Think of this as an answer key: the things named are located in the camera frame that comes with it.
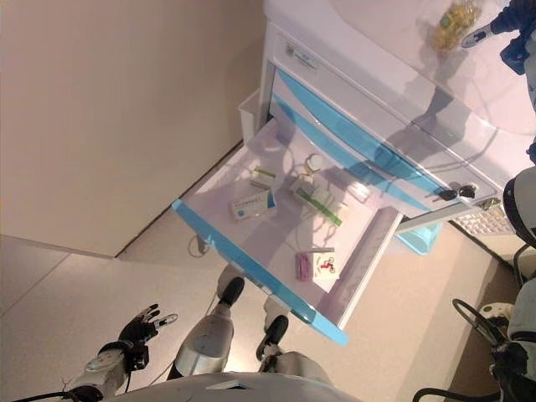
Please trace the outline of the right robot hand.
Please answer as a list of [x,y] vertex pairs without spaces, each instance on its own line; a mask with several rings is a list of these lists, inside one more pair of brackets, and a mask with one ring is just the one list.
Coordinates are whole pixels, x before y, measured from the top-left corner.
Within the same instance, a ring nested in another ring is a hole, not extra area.
[[513,0],[490,23],[467,34],[462,39],[461,46],[469,49],[493,36],[518,31],[518,36],[510,40],[499,56],[513,72],[524,75],[524,63],[529,57],[525,45],[534,30],[535,1]]

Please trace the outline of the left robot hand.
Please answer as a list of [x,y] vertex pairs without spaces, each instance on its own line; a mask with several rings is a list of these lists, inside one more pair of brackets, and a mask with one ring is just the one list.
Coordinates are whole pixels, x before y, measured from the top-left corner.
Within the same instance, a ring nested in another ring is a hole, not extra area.
[[118,340],[132,345],[142,345],[158,335],[160,328],[175,323],[178,314],[162,316],[158,304],[143,309],[121,330]]

